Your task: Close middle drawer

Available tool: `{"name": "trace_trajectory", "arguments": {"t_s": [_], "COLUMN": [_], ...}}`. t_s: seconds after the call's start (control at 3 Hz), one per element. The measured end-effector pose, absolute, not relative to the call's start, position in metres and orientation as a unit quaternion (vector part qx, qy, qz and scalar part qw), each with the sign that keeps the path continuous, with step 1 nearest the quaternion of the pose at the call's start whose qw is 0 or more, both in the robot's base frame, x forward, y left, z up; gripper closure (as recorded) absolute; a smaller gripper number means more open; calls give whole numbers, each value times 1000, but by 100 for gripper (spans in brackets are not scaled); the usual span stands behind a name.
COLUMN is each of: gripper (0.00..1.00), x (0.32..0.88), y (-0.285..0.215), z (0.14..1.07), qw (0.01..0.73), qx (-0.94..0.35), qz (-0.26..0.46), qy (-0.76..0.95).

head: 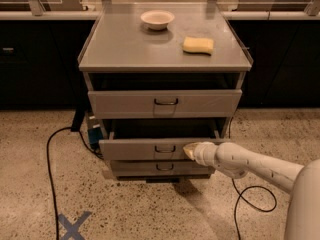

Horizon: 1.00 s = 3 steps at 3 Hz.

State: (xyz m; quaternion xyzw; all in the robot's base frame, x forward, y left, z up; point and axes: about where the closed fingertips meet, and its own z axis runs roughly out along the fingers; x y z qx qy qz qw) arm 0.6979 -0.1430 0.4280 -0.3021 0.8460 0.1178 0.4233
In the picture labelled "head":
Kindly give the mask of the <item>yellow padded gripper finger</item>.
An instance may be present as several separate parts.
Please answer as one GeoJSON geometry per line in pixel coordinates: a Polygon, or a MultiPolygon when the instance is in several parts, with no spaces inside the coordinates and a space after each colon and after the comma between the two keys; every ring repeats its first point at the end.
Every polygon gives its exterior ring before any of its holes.
{"type": "Polygon", "coordinates": [[[194,160],[195,159],[195,155],[194,155],[194,151],[196,149],[196,147],[199,145],[198,142],[195,143],[189,143],[187,145],[185,145],[183,147],[183,151],[184,153],[191,159],[194,160]]]}

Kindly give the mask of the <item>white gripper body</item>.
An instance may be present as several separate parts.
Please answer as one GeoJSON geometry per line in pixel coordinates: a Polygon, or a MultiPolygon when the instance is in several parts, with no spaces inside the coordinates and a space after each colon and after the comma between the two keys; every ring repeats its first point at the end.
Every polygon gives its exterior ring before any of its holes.
{"type": "Polygon", "coordinates": [[[214,166],[218,146],[211,142],[201,142],[193,151],[194,160],[203,166],[214,166]]]}

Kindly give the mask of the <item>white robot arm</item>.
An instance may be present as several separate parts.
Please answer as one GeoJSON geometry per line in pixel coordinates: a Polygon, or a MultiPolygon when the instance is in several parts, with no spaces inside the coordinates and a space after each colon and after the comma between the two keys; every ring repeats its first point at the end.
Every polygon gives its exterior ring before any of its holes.
{"type": "Polygon", "coordinates": [[[183,147],[202,166],[232,179],[251,172],[290,194],[284,240],[320,240],[320,160],[295,164],[255,153],[235,143],[196,142],[183,147]]]}

